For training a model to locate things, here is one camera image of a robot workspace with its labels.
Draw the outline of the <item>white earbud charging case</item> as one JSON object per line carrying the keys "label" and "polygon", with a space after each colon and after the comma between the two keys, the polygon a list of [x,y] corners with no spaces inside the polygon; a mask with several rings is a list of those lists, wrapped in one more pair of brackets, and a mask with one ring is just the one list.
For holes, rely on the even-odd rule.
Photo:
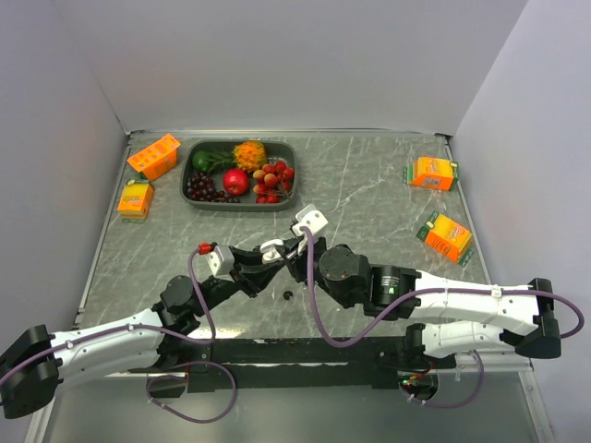
{"label": "white earbud charging case", "polygon": [[261,261],[263,264],[271,264],[273,262],[281,261],[282,253],[285,251],[284,241],[281,239],[272,239],[264,242],[259,247],[261,253]]}

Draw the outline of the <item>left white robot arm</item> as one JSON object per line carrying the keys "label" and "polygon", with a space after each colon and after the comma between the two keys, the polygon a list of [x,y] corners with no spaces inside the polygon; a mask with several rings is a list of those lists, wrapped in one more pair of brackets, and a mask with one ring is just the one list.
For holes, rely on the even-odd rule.
{"label": "left white robot arm", "polygon": [[51,333],[31,327],[1,356],[1,408],[17,419],[49,404],[58,389],[129,370],[184,367],[194,351],[216,340],[214,307],[236,293],[256,297],[285,265],[281,245],[254,251],[201,244],[211,276],[198,281],[193,268],[172,278],[158,303],[101,326]]}

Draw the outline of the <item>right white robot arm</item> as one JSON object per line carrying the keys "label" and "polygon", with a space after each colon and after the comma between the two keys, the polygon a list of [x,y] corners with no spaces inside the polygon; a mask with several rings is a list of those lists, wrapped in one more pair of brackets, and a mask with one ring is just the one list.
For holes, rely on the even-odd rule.
{"label": "right white robot arm", "polygon": [[372,319],[361,337],[381,321],[407,321],[403,354],[413,367],[486,348],[510,349],[534,359],[561,356],[547,279],[513,287],[453,281],[415,269],[372,265],[346,245],[309,245],[306,237],[292,248],[280,246],[277,255],[310,291],[321,288],[343,308],[361,305]]}

